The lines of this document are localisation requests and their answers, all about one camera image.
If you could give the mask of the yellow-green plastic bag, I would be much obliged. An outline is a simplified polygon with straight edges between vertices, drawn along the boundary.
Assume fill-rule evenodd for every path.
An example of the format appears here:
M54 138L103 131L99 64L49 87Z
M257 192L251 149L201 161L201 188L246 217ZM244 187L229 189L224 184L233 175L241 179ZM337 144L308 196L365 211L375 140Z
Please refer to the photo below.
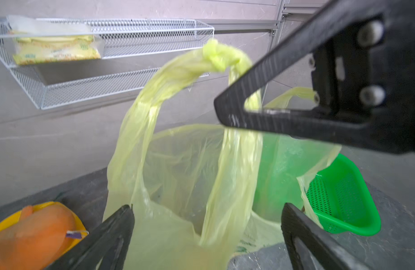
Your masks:
M306 192L340 145L288 135L192 124L155 132L164 101L204 73L234 83L252 63L212 39L165 64L122 122L107 168L104 217L132 207L126 270L225 270L235 255L284 241L286 203L320 221Z

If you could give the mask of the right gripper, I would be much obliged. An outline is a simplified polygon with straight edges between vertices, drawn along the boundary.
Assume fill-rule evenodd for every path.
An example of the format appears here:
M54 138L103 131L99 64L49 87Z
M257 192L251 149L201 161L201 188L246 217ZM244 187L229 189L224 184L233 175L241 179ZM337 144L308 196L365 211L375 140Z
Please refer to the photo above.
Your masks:
M309 138L415 152L415 1L330 1L308 29L320 96Z

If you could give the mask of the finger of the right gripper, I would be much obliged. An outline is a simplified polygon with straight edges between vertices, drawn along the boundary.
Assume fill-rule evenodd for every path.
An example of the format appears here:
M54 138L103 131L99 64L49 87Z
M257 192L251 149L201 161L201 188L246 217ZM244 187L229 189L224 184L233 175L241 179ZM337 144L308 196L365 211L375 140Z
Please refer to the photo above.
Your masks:
M214 100L219 121L232 128L320 141L369 142L375 131L369 124L296 110L247 111L244 103L278 74L347 26L379 13L376 4L377 1L330 1Z

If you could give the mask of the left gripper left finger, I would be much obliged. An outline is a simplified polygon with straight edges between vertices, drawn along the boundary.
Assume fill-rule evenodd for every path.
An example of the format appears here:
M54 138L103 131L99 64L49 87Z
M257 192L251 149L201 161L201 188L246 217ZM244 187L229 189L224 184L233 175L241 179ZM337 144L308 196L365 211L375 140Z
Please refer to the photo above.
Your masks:
M48 270L121 270L134 228L134 214L122 206Z

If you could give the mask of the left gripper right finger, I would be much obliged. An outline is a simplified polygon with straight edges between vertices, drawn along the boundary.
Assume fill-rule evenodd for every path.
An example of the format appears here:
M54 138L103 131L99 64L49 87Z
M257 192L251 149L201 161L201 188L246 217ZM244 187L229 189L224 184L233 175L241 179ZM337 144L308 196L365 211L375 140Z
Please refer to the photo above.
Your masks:
M282 211L281 228L294 270L315 270L314 261L326 270L369 270L292 203Z

